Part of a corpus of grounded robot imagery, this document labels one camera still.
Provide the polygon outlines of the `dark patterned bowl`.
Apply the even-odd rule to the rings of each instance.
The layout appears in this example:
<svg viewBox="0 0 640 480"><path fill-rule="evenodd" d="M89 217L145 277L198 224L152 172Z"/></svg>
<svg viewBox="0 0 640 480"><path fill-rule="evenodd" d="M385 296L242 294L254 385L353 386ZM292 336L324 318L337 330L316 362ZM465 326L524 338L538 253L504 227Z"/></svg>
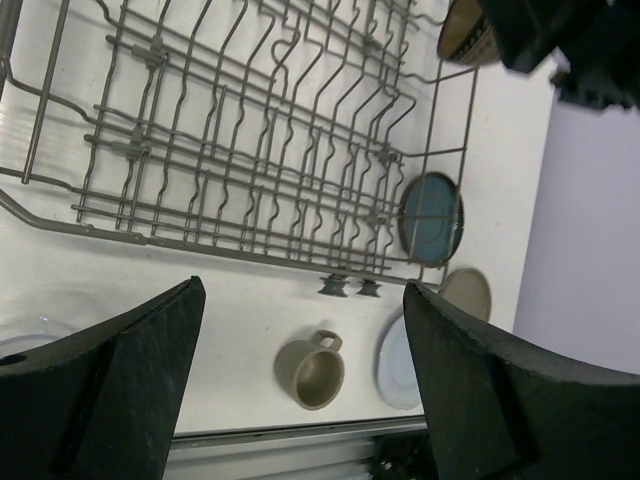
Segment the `dark patterned bowl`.
<svg viewBox="0 0 640 480"><path fill-rule="evenodd" d="M440 31L440 60L464 67L484 67L500 62L492 27L476 0L451 2Z"/></svg>

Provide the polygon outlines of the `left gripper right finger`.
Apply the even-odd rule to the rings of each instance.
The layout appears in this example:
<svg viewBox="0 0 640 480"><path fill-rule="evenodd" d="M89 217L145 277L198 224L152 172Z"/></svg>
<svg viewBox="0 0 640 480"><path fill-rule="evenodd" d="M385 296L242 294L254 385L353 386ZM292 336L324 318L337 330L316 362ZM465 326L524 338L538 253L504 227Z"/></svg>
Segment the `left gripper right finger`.
<svg viewBox="0 0 640 480"><path fill-rule="evenodd" d="M417 281L407 337L442 479L635 479L639 378L536 346Z"/></svg>

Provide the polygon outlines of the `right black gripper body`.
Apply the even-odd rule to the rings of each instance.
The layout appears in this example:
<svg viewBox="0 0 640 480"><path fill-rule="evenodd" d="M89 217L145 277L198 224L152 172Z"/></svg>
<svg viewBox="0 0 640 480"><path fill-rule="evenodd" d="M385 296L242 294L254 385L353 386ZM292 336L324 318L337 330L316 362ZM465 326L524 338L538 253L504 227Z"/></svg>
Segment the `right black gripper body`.
<svg viewBox="0 0 640 480"><path fill-rule="evenodd" d="M639 107L637 1L482 1L502 64L532 73L553 52L558 100L603 111Z"/></svg>

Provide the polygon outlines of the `light blue scalloped plate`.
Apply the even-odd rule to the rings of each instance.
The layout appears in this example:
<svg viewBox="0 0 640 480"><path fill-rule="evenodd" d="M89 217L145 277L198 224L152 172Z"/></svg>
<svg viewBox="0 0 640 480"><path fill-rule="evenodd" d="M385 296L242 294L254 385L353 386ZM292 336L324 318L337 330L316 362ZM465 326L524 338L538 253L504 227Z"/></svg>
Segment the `light blue scalloped plate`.
<svg viewBox="0 0 640 480"><path fill-rule="evenodd" d="M398 410L417 408L421 397L402 313L386 327L375 359L374 377L382 400Z"/></svg>

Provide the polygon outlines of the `beige ceramic saucer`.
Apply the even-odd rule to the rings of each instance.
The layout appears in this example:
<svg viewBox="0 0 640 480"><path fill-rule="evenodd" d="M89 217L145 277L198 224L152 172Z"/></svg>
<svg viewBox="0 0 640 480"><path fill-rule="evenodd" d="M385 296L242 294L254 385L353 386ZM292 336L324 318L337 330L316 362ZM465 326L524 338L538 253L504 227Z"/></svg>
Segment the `beige ceramic saucer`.
<svg viewBox="0 0 640 480"><path fill-rule="evenodd" d="M486 276L476 268L460 268L443 281L438 294L463 312L489 322L492 292Z"/></svg>

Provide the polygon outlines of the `clear drinking glass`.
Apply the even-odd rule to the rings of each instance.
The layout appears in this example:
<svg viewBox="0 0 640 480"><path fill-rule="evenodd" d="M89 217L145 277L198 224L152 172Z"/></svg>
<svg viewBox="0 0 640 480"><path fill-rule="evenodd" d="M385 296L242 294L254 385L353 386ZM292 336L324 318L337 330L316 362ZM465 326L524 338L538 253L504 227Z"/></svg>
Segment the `clear drinking glass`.
<svg viewBox="0 0 640 480"><path fill-rule="evenodd" d="M17 354L60 340L77 328L46 314L1 318L1 356Z"/></svg>

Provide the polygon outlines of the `aluminium front rail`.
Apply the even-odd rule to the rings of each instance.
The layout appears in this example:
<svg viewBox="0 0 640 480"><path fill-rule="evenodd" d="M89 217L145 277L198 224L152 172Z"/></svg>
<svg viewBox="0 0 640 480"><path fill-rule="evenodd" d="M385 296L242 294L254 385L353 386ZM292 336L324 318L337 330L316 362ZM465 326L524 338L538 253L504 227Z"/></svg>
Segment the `aluminium front rail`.
<svg viewBox="0 0 640 480"><path fill-rule="evenodd" d="M427 433L418 416L182 436L164 477L370 479L395 473Z"/></svg>

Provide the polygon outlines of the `teal glazed saucer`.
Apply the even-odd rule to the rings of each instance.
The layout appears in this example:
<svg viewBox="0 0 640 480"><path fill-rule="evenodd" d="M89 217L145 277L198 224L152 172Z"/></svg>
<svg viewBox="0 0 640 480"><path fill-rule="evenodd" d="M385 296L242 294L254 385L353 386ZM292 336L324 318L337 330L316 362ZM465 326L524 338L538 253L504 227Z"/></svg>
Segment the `teal glazed saucer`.
<svg viewBox="0 0 640 480"><path fill-rule="evenodd" d="M414 178L399 207L400 243L408 257L439 267L456 253L464 232L464 204L447 175L429 172Z"/></svg>

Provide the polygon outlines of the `grey ceramic mug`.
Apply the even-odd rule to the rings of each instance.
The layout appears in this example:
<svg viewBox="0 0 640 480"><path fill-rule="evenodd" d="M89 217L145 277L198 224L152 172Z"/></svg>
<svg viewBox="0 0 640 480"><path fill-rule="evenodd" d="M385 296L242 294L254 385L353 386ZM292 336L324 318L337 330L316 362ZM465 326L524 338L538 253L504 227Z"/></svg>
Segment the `grey ceramic mug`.
<svg viewBox="0 0 640 480"><path fill-rule="evenodd" d="M274 360L278 385L305 410L325 408L344 382L342 345L342 338L329 330L317 330L308 340L287 343Z"/></svg>

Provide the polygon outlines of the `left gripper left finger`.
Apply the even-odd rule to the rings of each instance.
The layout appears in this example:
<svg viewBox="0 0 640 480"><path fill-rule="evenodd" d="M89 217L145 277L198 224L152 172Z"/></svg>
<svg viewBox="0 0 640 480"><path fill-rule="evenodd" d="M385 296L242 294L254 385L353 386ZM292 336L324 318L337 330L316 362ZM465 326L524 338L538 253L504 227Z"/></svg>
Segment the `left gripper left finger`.
<svg viewBox="0 0 640 480"><path fill-rule="evenodd" d="M205 301L193 276L128 312L2 358L2 478L162 478Z"/></svg>

